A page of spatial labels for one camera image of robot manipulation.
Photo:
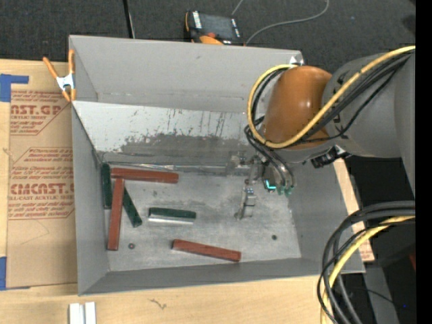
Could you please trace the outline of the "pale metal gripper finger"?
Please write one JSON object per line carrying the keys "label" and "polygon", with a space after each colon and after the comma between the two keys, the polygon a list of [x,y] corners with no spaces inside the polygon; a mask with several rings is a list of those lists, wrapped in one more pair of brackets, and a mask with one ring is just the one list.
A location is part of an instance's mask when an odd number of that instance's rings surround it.
{"label": "pale metal gripper finger", "polygon": [[231,155],[226,164],[227,176],[242,176],[249,171],[246,157],[243,155]]}
{"label": "pale metal gripper finger", "polygon": [[241,201],[235,214],[236,219],[250,218],[253,216],[257,196],[254,188],[247,186],[243,189]]}

